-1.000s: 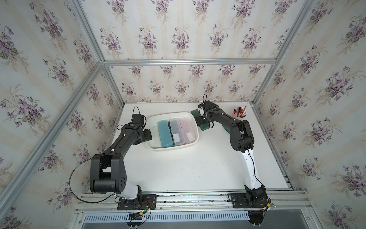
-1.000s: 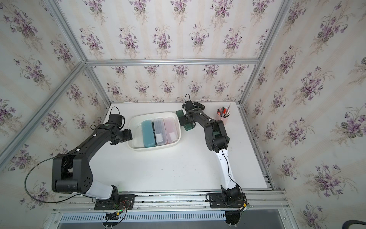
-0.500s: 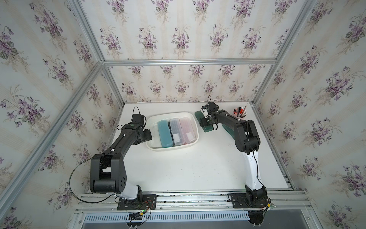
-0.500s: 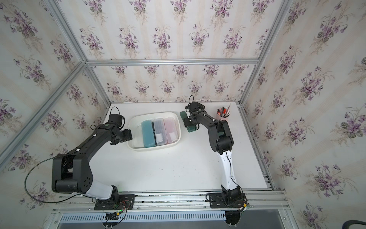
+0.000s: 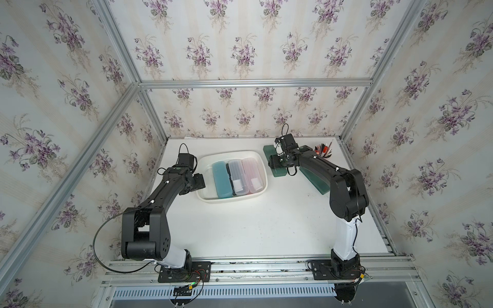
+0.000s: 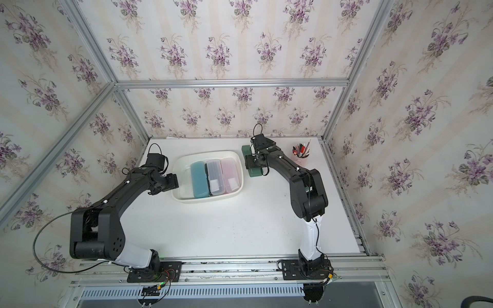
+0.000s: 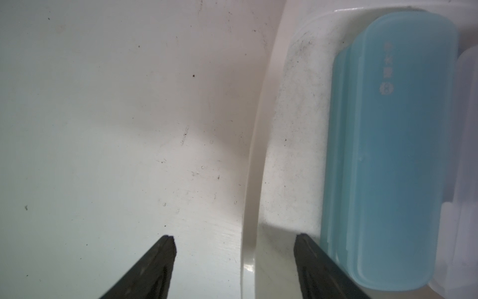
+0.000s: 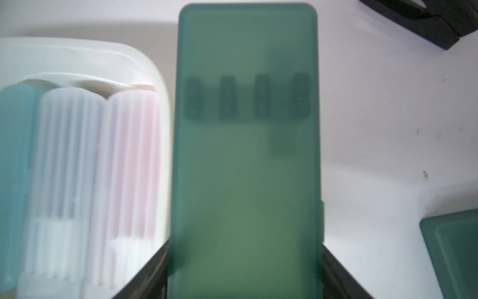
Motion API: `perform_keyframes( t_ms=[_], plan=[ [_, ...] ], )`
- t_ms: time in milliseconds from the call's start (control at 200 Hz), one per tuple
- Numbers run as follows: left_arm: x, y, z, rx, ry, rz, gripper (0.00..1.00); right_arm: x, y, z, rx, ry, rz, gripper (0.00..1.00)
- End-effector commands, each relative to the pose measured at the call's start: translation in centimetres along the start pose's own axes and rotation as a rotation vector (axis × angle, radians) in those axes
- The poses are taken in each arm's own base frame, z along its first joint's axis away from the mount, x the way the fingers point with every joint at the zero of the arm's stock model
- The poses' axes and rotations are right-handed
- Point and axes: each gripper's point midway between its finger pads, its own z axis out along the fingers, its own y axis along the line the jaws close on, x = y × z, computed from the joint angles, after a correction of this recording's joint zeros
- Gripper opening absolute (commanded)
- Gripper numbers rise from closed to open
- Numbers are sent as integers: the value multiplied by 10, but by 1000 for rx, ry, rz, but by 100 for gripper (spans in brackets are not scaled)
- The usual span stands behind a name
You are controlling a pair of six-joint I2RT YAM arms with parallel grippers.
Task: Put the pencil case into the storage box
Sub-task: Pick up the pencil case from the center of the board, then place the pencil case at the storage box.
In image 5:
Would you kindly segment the dark green pencil case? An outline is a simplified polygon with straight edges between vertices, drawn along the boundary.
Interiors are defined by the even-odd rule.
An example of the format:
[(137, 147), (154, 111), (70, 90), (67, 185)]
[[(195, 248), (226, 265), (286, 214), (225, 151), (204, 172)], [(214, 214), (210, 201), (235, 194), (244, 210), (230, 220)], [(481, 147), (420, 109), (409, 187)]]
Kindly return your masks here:
[(266, 157), (268, 167), (270, 168), (273, 177), (278, 178), (278, 177), (285, 177), (287, 175), (287, 170), (286, 168), (280, 167), (280, 168), (275, 168), (273, 166), (273, 158), (277, 156), (276, 149), (273, 145), (266, 145), (263, 146), (263, 152)]
[(316, 176), (316, 174), (314, 174), (312, 171), (306, 168), (299, 168), (299, 170), (321, 195), (325, 195), (330, 192), (329, 184), (324, 182), (320, 177)]

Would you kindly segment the teal pencil case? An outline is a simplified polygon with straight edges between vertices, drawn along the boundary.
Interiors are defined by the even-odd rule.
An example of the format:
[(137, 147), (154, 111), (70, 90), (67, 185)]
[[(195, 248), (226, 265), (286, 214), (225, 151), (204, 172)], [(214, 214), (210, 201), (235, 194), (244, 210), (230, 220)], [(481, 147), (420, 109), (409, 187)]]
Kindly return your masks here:
[(216, 162), (212, 165), (213, 178), (216, 187), (216, 193), (219, 199), (232, 198), (233, 188), (230, 176), (224, 161)]

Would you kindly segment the black pencil case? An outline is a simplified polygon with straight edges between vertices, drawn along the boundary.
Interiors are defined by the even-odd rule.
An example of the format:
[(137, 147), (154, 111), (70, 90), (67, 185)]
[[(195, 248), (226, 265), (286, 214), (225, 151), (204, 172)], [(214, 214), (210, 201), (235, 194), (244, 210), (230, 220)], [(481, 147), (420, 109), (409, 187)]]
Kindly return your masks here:
[(232, 178), (231, 178), (231, 171), (230, 171), (229, 163), (226, 164), (226, 169), (227, 169), (228, 179), (229, 179), (229, 182), (230, 182), (230, 185), (231, 185), (231, 189), (232, 189), (232, 196), (236, 196), (236, 191), (234, 189), (233, 181), (232, 181)]

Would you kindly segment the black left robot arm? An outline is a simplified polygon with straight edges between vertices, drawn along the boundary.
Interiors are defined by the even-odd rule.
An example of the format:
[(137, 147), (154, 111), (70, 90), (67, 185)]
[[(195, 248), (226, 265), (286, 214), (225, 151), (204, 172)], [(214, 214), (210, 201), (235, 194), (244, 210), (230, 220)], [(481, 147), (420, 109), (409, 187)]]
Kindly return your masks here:
[(186, 249), (172, 243), (167, 213), (177, 196), (205, 188), (204, 177), (188, 167), (164, 171), (160, 184), (136, 208), (122, 215), (121, 255), (135, 261), (150, 260), (171, 269), (191, 266)]

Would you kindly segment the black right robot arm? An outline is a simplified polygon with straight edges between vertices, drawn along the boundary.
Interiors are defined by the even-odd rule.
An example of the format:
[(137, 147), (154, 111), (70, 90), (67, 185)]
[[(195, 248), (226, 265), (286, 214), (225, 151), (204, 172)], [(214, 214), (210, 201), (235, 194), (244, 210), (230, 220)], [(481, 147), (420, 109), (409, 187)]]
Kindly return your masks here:
[(318, 156), (313, 150), (268, 156), (272, 169), (304, 168), (330, 187), (329, 206), (338, 218), (336, 242), (331, 250), (331, 267), (337, 276), (361, 265), (356, 249), (359, 225), (369, 204), (362, 173), (345, 169)]

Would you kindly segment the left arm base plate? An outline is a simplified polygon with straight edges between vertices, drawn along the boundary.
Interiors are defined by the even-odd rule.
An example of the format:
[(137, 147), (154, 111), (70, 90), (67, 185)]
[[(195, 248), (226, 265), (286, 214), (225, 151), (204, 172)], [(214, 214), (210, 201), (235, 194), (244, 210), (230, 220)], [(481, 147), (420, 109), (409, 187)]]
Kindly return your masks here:
[(211, 262), (193, 261), (188, 268), (172, 269), (160, 267), (158, 282), (209, 282), (211, 275)]

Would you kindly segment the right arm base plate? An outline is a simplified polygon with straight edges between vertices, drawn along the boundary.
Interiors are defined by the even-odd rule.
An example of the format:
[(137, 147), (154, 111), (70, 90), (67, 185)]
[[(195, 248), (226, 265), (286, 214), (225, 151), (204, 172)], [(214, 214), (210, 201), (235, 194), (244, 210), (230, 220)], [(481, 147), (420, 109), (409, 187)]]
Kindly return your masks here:
[(358, 281), (366, 270), (357, 257), (347, 261), (322, 259), (308, 261), (308, 268), (316, 281)]

